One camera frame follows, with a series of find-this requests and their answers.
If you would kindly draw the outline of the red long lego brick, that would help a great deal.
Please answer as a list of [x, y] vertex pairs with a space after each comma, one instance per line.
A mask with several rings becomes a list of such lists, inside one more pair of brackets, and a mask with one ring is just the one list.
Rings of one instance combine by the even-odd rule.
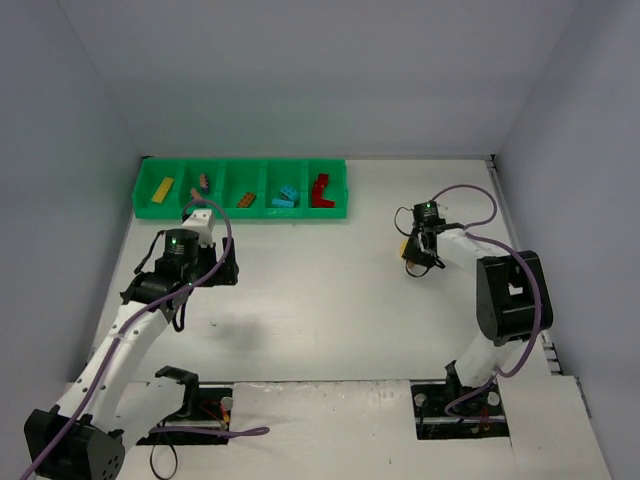
[[322, 196], [313, 196], [312, 207], [313, 208], [334, 208], [335, 202], [333, 200], [325, 199]]

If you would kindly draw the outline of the purple lego with gold studs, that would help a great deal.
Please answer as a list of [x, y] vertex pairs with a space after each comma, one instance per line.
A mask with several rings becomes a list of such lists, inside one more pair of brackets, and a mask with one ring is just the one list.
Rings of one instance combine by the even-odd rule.
[[211, 185], [209, 177], [204, 173], [199, 175], [199, 188], [206, 195], [210, 193]]

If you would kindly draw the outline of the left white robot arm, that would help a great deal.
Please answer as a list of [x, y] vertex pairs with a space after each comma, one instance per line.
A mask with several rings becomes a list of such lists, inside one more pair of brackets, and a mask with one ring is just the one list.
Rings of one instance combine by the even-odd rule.
[[197, 374], [160, 368], [137, 397], [122, 399], [133, 374], [167, 329], [185, 327], [186, 305], [197, 287], [238, 281], [232, 235], [216, 251], [209, 228], [166, 231], [153, 271], [138, 271], [122, 294], [116, 319], [75, 383], [48, 410], [24, 424], [31, 463], [23, 478], [114, 479], [128, 451], [163, 420], [187, 416], [200, 400]]

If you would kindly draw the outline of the teal oval lego piece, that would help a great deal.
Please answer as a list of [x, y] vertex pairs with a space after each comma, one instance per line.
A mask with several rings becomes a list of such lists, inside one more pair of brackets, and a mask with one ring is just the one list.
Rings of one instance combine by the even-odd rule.
[[290, 202], [297, 202], [300, 198], [299, 191], [291, 185], [284, 185], [279, 190], [279, 194], [283, 200]]

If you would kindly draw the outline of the blue lego brick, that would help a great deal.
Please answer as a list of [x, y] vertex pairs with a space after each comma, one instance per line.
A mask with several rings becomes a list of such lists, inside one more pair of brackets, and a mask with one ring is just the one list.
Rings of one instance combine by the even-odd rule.
[[273, 198], [271, 201], [271, 205], [275, 208], [294, 208], [296, 206], [295, 201], [282, 199], [282, 198]]

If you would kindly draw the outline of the brown lego plate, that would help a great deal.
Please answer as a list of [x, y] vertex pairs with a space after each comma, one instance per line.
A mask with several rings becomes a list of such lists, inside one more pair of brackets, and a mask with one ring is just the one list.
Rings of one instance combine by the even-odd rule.
[[246, 192], [240, 200], [237, 202], [237, 208], [249, 208], [256, 199], [256, 195], [253, 192]]

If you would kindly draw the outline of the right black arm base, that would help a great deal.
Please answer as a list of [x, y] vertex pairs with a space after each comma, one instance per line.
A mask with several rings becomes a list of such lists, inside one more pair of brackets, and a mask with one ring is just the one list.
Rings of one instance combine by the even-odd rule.
[[453, 407], [448, 405], [471, 389], [454, 392], [445, 382], [411, 383], [416, 437], [419, 441], [479, 440], [510, 436], [499, 386]]

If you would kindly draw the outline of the yellow long lego plate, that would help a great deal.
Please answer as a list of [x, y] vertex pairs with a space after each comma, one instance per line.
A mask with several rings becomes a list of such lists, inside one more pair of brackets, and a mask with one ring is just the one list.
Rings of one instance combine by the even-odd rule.
[[173, 177], [164, 177], [152, 195], [151, 202], [153, 204], [162, 204], [170, 193], [173, 184]]

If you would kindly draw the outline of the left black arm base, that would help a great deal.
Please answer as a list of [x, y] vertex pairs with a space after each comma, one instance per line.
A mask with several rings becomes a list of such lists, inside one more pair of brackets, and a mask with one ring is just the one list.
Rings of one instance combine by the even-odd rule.
[[[204, 384], [199, 387], [199, 403], [186, 417], [176, 414], [169, 416], [164, 426], [183, 426], [199, 429], [228, 430], [231, 413], [226, 408], [223, 413], [221, 401], [225, 398], [233, 398], [233, 386], [231, 384]], [[219, 436], [201, 435], [189, 432], [153, 433], [141, 438], [137, 446], [220, 446], [227, 445], [229, 440]]]

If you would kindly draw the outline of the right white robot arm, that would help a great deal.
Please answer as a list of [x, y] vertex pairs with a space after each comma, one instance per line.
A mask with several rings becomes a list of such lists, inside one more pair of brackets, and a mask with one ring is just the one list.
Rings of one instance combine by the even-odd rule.
[[420, 278], [450, 263], [475, 279], [479, 332], [452, 364], [464, 388], [518, 373], [538, 335], [553, 324], [553, 309], [539, 255], [516, 251], [470, 233], [440, 216], [434, 200], [414, 205], [411, 230], [401, 254], [407, 273]]

